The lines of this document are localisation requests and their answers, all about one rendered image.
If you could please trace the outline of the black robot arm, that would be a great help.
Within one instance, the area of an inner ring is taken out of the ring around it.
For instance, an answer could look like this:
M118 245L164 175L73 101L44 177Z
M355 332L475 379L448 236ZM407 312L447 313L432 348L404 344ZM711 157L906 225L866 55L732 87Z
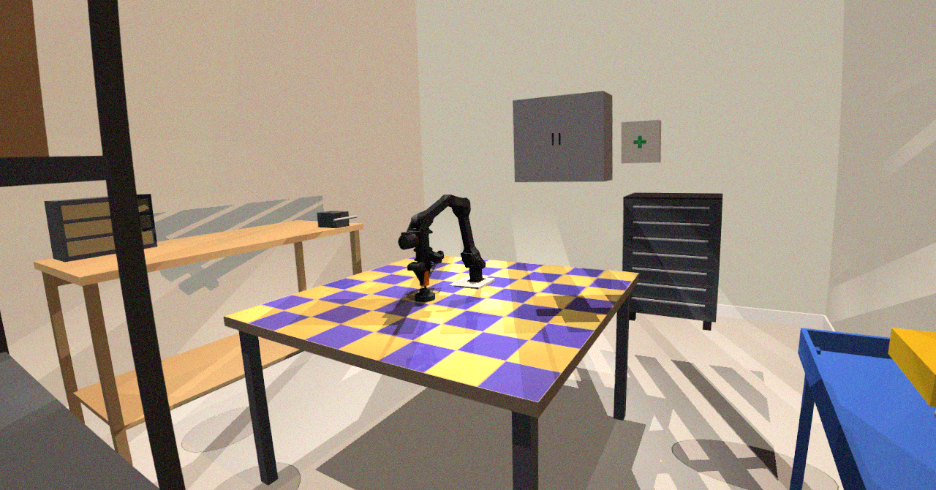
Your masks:
M414 248L417 246L430 246L430 225L434 223L434 218L438 216L447 207L451 207L453 213L458 218L459 230L461 231L462 241L464 241L464 252L461 253L461 261L464 261L465 268L470 268L470 279L467 282L482 282L484 279L482 269L486 267L486 261L481 259L478 248L475 247L472 240L472 229L470 224L470 200L465 197L454 195L442 195L441 199L435 201L433 206L427 208L424 212L419 212L412 216L407 231L402 231L398 244L402 250ZM441 263L444 258L444 252L441 250L434 252L430 250L426 259L434 261L435 264Z

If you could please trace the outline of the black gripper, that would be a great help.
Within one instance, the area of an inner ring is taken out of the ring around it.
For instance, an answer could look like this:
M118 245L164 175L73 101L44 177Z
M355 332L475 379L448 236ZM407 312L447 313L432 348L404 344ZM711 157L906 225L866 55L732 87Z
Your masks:
M414 252L417 255L417 259L414 259L414 261L412 261L411 263L407 265L407 270L414 271L414 274L417 276L420 284L424 283L425 271L429 270L429 276L430 276L430 270L435 265L434 263L432 263L432 261L426 259L426 255L428 252L430 252L430 250L431 250L430 246L415 247Z

